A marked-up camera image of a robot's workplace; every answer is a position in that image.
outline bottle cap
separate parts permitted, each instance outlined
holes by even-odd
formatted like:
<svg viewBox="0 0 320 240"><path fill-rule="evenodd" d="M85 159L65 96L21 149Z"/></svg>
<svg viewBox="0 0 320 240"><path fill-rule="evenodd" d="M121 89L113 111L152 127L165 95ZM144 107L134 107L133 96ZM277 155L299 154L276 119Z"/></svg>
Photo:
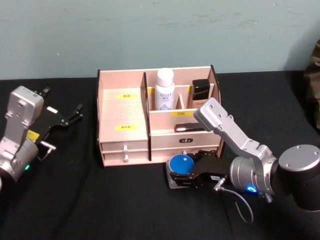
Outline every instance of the bottle cap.
<svg viewBox="0 0 320 240"><path fill-rule="evenodd" d="M157 72L156 83L161 87L169 87L174 83L174 75L170 68L161 68Z"/></svg>

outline wooden desk organizer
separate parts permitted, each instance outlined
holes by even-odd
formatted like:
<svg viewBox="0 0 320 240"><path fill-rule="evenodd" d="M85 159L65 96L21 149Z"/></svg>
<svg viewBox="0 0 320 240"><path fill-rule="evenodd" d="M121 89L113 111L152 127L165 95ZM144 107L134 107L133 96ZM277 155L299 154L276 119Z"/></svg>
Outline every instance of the wooden desk organizer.
<svg viewBox="0 0 320 240"><path fill-rule="evenodd" d="M176 124L197 122L193 117L197 109L187 108L192 80L208 79L209 96L220 102L213 66L172 70L174 110L154 110L158 69L99 70L98 145L105 167L164 163L184 151L216 150L220 157L223 148L220 136L207 131L174 130Z"/></svg>

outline bottle label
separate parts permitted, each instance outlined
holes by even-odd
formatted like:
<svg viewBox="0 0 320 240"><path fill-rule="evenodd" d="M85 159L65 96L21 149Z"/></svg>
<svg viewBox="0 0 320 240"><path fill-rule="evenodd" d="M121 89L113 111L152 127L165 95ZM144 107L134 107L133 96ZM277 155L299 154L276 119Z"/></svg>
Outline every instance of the bottle label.
<svg viewBox="0 0 320 240"><path fill-rule="evenodd" d="M164 104L162 107L160 107L160 110L171 110L171 108Z"/></svg>
<svg viewBox="0 0 320 240"><path fill-rule="evenodd" d="M169 102L171 100L171 93L160 93L161 101Z"/></svg>

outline white bottle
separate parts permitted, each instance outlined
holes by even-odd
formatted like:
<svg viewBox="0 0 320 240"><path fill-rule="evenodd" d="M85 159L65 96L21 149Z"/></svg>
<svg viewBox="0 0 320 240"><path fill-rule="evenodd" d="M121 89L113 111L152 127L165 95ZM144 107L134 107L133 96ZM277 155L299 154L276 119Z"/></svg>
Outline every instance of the white bottle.
<svg viewBox="0 0 320 240"><path fill-rule="evenodd" d="M161 68L157 72L154 90L155 110L172 110L175 103L174 71Z"/></svg>

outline black cap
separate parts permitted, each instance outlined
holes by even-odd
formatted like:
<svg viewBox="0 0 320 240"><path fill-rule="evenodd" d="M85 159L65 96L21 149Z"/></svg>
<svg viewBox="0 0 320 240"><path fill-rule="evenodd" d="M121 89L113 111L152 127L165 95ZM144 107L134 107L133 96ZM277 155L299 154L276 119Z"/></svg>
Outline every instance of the black cap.
<svg viewBox="0 0 320 240"><path fill-rule="evenodd" d="M203 100L209 98L210 82L208 79L192 81L192 99Z"/></svg>

